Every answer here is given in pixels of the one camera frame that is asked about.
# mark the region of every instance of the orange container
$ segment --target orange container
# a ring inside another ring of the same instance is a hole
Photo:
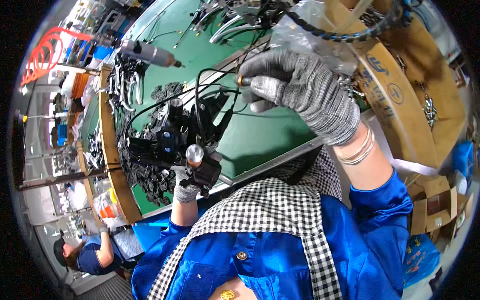
[[[103,210],[103,209],[100,210],[100,217],[101,217],[102,219],[104,219],[104,218],[107,217],[107,213],[105,212],[105,210]]]
[[[107,217],[115,218],[115,214],[113,213],[112,208],[109,206],[105,207],[105,212],[107,213]]]

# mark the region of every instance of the gray work glove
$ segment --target gray work glove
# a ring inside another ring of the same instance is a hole
[[[108,227],[107,227],[107,225],[105,225],[105,223],[103,223],[103,220],[102,220],[102,219],[100,219],[100,220],[101,220],[101,221],[100,221],[100,233],[102,233],[102,232],[108,233]]]
[[[315,54],[271,50],[245,61],[238,75],[263,99],[250,104],[253,112],[289,107],[328,145],[346,143],[357,130],[359,107]]]
[[[200,188],[196,185],[189,185],[186,188],[180,186],[180,181],[183,179],[187,180],[188,175],[185,171],[175,171],[175,178],[177,184],[173,190],[173,201],[177,200],[181,203],[188,203],[196,199],[198,193],[200,193]]]

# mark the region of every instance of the checkered scarf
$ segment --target checkered scarf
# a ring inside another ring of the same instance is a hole
[[[298,169],[301,159],[276,171],[278,178],[253,182],[212,206],[182,238],[158,273],[147,299],[165,299],[168,287],[190,241],[214,232],[282,232],[301,239],[312,280],[313,298],[341,299],[332,254],[322,227],[321,195],[340,199],[335,166],[322,149],[299,183],[282,181]]]

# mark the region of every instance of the green workbench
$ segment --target green workbench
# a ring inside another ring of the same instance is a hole
[[[133,38],[135,38],[138,32],[142,30],[142,27],[152,20],[156,12],[160,11],[159,8],[164,7],[170,1],[157,0],[152,4],[152,7],[137,21],[135,27],[127,32],[126,37],[130,38],[130,34],[132,34]],[[173,2],[161,14],[158,21],[153,21],[140,34],[139,39],[175,30],[184,31],[192,20],[189,13],[195,12],[198,4],[198,0],[178,0]],[[185,65],[185,68],[149,66],[144,79],[144,103],[141,106],[136,105],[136,103],[133,105],[137,111],[154,103],[150,94],[156,86],[170,82],[191,83],[201,69],[215,66],[250,43],[253,38],[253,32],[236,35],[233,37],[234,40],[229,41],[227,45],[211,44],[209,42],[212,34],[219,28],[217,25],[221,21],[221,13],[218,13],[216,19],[210,23],[208,28],[204,29],[205,32],[201,32],[198,36],[196,32],[188,31],[176,49],[173,49],[173,46],[180,37],[178,33],[160,36],[153,42],[154,45],[170,51],[177,60]],[[230,87],[235,86],[232,75],[225,76],[218,82]],[[226,103],[226,108],[231,106],[232,99],[233,96]],[[97,107],[95,101],[97,100],[92,98],[90,105]],[[243,107],[244,103],[241,101],[240,95],[239,101],[235,105],[235,110],[240,110]],[[95,110],[98,109],[89,109],[85,117],[90,126],[83,129],[82,137],[84,137],[84,140],[86,140],[88,133],[91,133],[97,124],[98,111]],[[141,130],[142,125],[148,122],[147,115],[148,112],[137,118],[133,126]],[[233,178],[290,151],[314,137],[315,135],[309,130],[308,126],[290,109],[275,108],[263,114],[254,114],[247,107],[242,113],[235,114],[232,117],[219,143],[217,151],[224,157],[221,161],[222,173]],[[146,195],[139,186],[133,188],[133,194],[142,214],[159,208],[147,201]]]

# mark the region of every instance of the gold button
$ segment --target gold button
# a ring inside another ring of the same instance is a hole
[[[222,291],[220,297],[222,298],[222,300],[229,300],[235,297],[235,293],[232,290],[226,289]]]
[[[247,253],[240,251],[237,253],[237,258],[240,259],[241,261],[244,261],[247,259]]]

